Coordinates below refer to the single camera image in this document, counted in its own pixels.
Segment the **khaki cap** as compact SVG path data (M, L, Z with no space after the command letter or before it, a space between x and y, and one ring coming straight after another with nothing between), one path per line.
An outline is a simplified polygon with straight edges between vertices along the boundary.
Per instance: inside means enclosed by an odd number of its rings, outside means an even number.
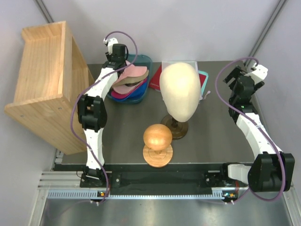
M138 83L143 81L144 79L147 78L147 76L149 75L149 70L147 69L146 73L142 76L139 77L127 77L123 80L119 80L117 79L116 82L114 82L114 84L112 85L112 87L116 87L116 86L120 86L120 85L124 85L124 84L134 84L134 83Z

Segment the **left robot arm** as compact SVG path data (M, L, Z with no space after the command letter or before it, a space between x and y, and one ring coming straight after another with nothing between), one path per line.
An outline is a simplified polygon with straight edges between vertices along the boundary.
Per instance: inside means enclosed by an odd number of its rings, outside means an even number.
M109 44L106 56L107 61L93 87L80 97L77 104L79 123L87 142L87 163L80 187L103 187L107 180L102 170L102 134L107 123L104 99L127 65L127 47L124 44Z

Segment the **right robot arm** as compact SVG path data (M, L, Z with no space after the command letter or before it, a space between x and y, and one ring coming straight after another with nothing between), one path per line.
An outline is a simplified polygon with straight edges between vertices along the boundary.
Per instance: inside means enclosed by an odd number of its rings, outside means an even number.
M252 166L224 164L224 171L219 175L224 186L231 186L238 180L249 185L252 192L286 192L291 187L295 159L272 143L251 101L252 95L264 85L267 73L262 65L254 65L250 73L236 66L224 79L231 90L229 115L254 154Z

